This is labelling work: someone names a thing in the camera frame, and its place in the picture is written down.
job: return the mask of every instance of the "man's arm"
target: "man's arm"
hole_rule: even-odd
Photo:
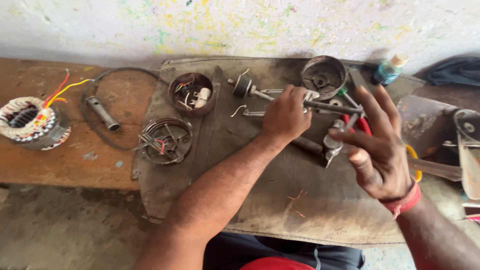
[[[310,127],[306,90],[286,86],[268,106],[260,134],[204,173],[172,206],[141,255],[137,270],[202,269],[208,241],[235,215],[268,163]]]
[[[357,88],[359,102],[369,117],[373,137],[365,133],[335,133],[332,138],[354,148],[350,163],[358,184],[373,198],[392,202],[412,188],[404,143],[400,140],[400,116],[385,89],[374,95]],[[397,218],[419,270],[478,270],[480,249],[425,198]]]

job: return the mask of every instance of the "right hand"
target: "right hand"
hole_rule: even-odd
[[[384,201],[402,198],[413,182],[405,144],[400,139],[400,115],[381,85],[373,95],[361,86],[356,89],[356,97],[368,116],[372,137],[363,132],[333,129],[328,134],[335,140],[356,146],[348,159],[357,172],[358,184],[368,195]]]
[[[268,104],[260,135],[286,146],[312,123],[312,111],[303,113],[304,87],[285,86],[282,94]]]

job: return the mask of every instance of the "red thread bracelet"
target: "red thread bracelet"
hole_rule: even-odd
[[[396,219],[400,213],[407,212],[412,209],[420,200],[421,191],[419,184],[413,181],[413,187],[405,195],[405,197],[388,203],[382,203],[390,212],[393,213],[393,218]]]

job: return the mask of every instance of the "white capacitor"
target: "white capacitor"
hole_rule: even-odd
[[[195,103],[195,108],[200,108],[201,106],[205,105],[210,98],[212,91],[208,88],[202,88],[200,93],[198,94],[197,102]]]

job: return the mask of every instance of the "dark trousers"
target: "dark trousers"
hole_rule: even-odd
[[[238,270],[264,257],[288,258],[321,270],[358,270],[364,263],[362,251],[352,247],[219,233],[207,244],[204,270]]]

